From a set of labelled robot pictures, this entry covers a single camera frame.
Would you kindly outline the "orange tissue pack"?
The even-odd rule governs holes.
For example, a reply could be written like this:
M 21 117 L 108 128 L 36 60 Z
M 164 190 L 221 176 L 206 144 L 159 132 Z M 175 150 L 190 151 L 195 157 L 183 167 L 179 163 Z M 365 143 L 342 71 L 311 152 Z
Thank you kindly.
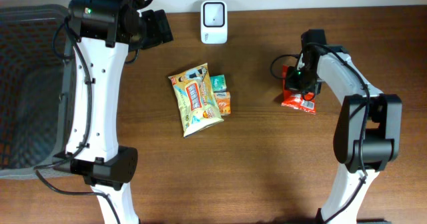
M 214 93 L 221 116 L 231 113 L 231 95 L 229 92 Z

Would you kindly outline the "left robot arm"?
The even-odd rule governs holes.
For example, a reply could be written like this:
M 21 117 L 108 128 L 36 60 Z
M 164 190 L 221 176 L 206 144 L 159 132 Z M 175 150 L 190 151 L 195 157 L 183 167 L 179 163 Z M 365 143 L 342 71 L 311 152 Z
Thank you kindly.
M 137 150 L 118 143 L 117 105 L 128 55 L 173 40 L 165 12 L 151 2 L 71 0 L 63 22 L 74 52 L 73 119 L 52 167 L 83 178 L 106 223 L 139 223 L 131 196 Z

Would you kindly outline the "red snack bag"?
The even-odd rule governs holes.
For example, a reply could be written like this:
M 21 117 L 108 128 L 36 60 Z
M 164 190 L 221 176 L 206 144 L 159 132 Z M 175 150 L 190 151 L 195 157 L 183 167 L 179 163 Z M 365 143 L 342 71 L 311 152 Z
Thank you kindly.
M 284 100 L 282 101 L 283 107 L 290 107 L 313 115 L 316 114 L 315 95 L 313 93 L 306 93 L 304 97 L 302 97 L 298 92 L 287 90 L 285 88 L 285 80 L 283 80 L 282 83 L 284 94 Z

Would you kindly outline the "teal tissue pack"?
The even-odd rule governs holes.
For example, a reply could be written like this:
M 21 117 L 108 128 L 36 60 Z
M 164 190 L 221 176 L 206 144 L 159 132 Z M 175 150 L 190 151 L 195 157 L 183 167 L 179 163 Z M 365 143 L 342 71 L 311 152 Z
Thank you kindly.
M 225 75 L 216 75 L 216 76 L 210 77 L 210 81 L 211 81 L 211 86 L 214 93 L 227 91 Z

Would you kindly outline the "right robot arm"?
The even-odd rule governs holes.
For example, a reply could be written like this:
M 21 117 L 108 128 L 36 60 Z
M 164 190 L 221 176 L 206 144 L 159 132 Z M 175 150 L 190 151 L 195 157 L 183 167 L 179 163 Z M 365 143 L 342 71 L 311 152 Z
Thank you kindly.
M 326 84 L 341 109 L 333 138 L 338 170 L 315 223 L 356 223 L 369 187 L 395 160 L 400 147 L 402 100 L 373 86 L 341 45 L 329 45 L 322 29 L 301 35 L 297 62 L 284 76 L 284 89 L 306 107 Z

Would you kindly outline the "yellow snack bag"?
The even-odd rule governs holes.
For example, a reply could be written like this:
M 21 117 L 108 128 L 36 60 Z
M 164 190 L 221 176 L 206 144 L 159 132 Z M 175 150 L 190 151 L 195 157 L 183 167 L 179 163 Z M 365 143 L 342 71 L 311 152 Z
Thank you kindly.
M 208 64 L 170 75 L 183 127 L 183 137 L 224 121 L 214 97 Z

